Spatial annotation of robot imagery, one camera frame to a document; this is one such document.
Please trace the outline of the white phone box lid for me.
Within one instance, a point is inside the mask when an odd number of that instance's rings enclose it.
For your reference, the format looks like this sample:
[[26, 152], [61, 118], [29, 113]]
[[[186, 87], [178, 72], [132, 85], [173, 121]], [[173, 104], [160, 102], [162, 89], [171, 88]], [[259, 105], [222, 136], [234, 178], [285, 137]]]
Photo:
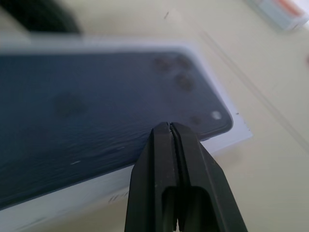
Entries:
[[210, 153], [252, 137], [189, 44], [0, 37], [0, 232], [125, 198], [161, 122], [190, 127]]

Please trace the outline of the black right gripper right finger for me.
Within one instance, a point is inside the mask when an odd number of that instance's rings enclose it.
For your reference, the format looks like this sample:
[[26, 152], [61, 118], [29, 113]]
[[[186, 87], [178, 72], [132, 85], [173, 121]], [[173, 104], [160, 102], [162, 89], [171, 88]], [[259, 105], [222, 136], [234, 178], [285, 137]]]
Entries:
[[180, 232], [248, 232], [226, 176], [196, 134], [171, 123], [177, 161]]

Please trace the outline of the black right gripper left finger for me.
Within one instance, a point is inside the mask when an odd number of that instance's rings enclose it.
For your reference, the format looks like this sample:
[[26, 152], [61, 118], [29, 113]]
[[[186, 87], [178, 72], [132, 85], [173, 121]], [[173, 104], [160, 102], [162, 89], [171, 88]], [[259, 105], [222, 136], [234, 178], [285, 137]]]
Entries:
[[155, 126], [130, 179], [125, 232], [184, 232], [177, 132], [180, 123]]

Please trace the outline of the small white box orange label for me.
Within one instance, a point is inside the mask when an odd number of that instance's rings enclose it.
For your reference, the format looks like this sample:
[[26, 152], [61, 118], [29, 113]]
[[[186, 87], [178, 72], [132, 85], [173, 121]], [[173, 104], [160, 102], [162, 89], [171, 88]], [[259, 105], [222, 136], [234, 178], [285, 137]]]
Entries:
[[309, 13], [292, 0], [246, 0], [263, 17], [284, 31], [295, 30], [309, 22]]

